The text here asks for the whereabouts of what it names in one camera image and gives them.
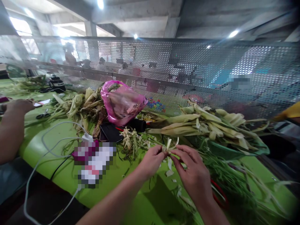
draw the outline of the floor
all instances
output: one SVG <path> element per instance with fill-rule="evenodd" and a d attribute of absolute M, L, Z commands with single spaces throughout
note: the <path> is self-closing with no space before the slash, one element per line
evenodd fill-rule
<path fill-rule="evenodd" d="M 36 174 L 31 186 L 27 212 L 40 224 L 49 224 L 52 222 L 72 198 L 68 192 L 62 190 L 40 174 Z M 1 205 L 0 218 L 2 219 L 0 224 L 34 224 L 24 216 L 24 190 L 23 188 L 19 193 L 16 193 L 15 196 Z M 88 210 L 88 208 L 74 199 L 68 209 L 53 225 L 74 225 Z"/>

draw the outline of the pixelated blur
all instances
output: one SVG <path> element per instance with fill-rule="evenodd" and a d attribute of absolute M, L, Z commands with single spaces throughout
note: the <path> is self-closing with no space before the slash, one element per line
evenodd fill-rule
<path fill-rule="evenodd" d="M 251 74 L 231 74 L 229 76 L 229 86 L 231 89 L 251 88 Z"/>
<path fill-rule="evenodd" d="M 78 179 L 80 188 L 96 188 L 116 156 L 115 142 L 80 142 L 74 151 L 74 163 L 80 166 Z"/>

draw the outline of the cable plug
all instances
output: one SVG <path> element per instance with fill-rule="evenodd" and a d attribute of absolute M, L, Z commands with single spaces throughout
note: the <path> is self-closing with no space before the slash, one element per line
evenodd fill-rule
<path fill-rule="evenodd" d="M 82 142 L 94 142 L 93 136 L 89 135 L 88 133 L 85 133 L 82 136 Z"/>

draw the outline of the pink plastic bag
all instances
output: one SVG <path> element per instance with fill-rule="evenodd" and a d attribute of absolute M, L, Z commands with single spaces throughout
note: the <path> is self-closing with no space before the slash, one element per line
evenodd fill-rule
<path fill-rule="evenodd" d="M 121 87 L 109 92 L 109 88 L 114 84 L 119 84 Z M 108 120 L 117 126 L 126 125 L 148 103 L 145 96 L 136 93 L 121 81 L 105 82 L 100 93 L 108 114 Z"/>

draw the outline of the perforated metal screen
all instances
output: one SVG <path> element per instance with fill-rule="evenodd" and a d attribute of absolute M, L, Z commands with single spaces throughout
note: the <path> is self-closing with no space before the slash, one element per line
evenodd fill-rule
<path fill-rule="evenodd" d="M 149 99 L 148 109 L 171 115 L 191 99 L 270 118 L 300 97 L 297 43 L 2 36 L 0 49 L 2 62 L 58 74 L 69 89 L 121 80 Z"/>

